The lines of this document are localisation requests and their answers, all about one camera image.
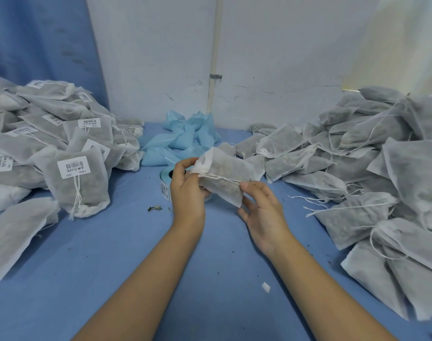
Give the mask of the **person's left hand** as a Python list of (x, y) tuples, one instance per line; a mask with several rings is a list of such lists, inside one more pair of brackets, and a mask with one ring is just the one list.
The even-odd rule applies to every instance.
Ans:
[(179, 162), (173, 170), (171, 181), (173, 224), (202, 230), (205, 224), (204, 196), (199, 189), (199, 176), (179, 171)]

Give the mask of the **person's right hand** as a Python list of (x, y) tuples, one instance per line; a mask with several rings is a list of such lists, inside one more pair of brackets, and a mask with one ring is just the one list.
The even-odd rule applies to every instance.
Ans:
[(270, 189), (270, 196), (250, 196), (244, 192), (239, 216), (259, 250), (275, 260), (293, 238), (286, 223), (283, 208)]

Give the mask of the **white drawstring herb pouch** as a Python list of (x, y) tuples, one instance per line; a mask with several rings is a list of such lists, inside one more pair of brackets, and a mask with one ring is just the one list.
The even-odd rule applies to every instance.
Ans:
[(240, 208), (244, 195), (240, 183), (250, 181), (253, 170), (253, 164), (248, 161), (212, 147), (195, 162), (189, 172), (198, 175), (201, 187)]

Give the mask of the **person's left forearm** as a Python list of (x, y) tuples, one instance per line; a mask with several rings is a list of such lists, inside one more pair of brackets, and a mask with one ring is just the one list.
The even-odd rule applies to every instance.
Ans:
[(71, 341), (152, 341), (204, 223), (205, 216), (175, 216), (150, 254)]

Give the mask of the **person's right forearm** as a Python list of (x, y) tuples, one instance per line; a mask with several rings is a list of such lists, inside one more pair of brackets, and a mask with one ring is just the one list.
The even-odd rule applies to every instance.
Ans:
[(398, 341), (288, 231), (267, 257), (317, 341)]

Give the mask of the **pile of blue backing strips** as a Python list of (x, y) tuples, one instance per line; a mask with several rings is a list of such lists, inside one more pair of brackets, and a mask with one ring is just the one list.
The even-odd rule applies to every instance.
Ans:
[(199, 157), (221, 141), (216, 131), (212, 114), (201, 111), (189, 118), (175, 111), (169, 111), (162, 123), (165, 133), (139, 138), (140, 165), (145, 167), (169, 166), (177, 162)]

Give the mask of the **roll of sticker labels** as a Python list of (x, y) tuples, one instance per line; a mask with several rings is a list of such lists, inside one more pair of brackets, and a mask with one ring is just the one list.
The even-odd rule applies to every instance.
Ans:
[[(173, 177), (174, 166), (167, 166), (160, 172), (161, 194), (162, 197), (172, 202), (171, 199), (171, 181)], [(213, 194), (203, 186), (199, 186), (200, 191), (204, 196), (204, 201), (208, 202), (213, 198)]]

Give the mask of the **heap of unlabelled sachets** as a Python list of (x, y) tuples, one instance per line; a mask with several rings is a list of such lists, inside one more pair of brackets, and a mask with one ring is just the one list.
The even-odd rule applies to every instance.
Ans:
[(349, 93), (318, 123), (267, 124), (235, 146), (254, 179), (316, 196), (311, 210), (344, 271), (408, 319), (432, 319), (432, 96), (380, 86)]

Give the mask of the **pile of labelled pouches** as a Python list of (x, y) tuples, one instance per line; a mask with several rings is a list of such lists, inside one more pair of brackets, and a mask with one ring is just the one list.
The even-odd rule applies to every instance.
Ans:
[(144, 122), (62, 80), (0, 77), (0, 281), (40, 230), (110, 204), (113, 169), (138, 171)]

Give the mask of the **white wall pipe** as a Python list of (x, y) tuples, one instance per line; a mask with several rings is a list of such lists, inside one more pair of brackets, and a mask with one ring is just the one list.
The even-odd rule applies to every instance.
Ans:
[[(224, 4), (224, 0), (216, 0), (209, 74), (218, 74), (217, 63), (218, 63), (218, 52), (219, 52), (219, 44), (220, 44), (220, 36), (221, 36), (223, 4)], [(206, 114), (212, 113), (216, 81), (219, 80), (211, 80), (209, 78)]]

